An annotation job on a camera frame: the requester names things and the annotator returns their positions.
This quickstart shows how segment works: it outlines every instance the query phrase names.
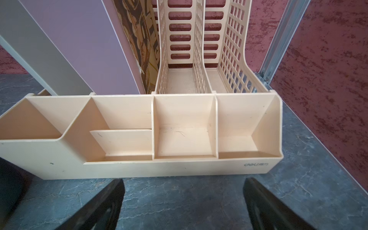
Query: black object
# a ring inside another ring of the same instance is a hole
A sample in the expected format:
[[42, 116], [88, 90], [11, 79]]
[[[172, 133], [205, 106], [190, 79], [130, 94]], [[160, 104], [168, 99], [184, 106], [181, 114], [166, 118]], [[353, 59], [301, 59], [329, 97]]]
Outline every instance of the black object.
[[[114, 230], [125, 194], [115, 179], [56, 230]], [[247, 178], [243, 194], [254, 230], [315, 230], [254, 178]]]
[[315, 230], [254, 178], [247, 178], [243, 194], [254, 230]]
[[0, 158], [0, 229], [19, 202], [24, 184], [16, 166]]
[[94, 196], [57, 230], [113, 230], [119, 218], [125, 193], [122, 179], [115, 179]]

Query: red textured wall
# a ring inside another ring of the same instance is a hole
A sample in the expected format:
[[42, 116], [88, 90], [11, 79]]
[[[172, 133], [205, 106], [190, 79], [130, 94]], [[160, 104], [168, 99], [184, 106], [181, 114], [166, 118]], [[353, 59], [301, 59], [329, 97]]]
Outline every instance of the red textured wall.
[[368, 190], [368, 1], [312, 0], [272, 80]]
[[28, 72], [0, 46], [0, 74], [27, 74]]
[[261, 68], [287, 2], [288, 0], [252, 1], [245, 60], [254, 72], [259, 72]]

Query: desk organizer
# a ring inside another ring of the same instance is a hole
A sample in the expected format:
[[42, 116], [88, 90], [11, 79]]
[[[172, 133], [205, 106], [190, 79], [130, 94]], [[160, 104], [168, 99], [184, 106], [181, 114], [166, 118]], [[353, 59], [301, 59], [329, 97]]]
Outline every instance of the desk organizer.
[[[43, 179], [267, 173], [283, 158], [282, 100], [244, 59], [250, 1], [212, 9], [227, 13], [217, 69], [204, 65], [204, 6], [195, 0], [189, 9], [193, 30], [176, 31], [194, 47], [179, 60], [166, 33], [175, 10], [158, 1], [161, 61], [151, 95], [29, 94], [0, 117], [0, 157]], [[173, 62], [193, 67], [169, 69]]]

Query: brand logo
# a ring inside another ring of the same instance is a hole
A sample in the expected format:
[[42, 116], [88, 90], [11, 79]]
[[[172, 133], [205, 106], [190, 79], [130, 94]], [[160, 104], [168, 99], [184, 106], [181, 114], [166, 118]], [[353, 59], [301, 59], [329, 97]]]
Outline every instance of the brand logo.
[[268, 165], [268, 163], [250, 163], [250, 164], [245, 164], [244, 166], [266, 166]]

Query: metal frame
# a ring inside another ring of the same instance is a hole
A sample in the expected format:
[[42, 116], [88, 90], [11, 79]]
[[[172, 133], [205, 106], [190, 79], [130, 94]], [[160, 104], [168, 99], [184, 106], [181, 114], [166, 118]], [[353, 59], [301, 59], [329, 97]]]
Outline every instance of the metal frame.
[[311, 0], [289, 0], [259, 74], [270, 84]]

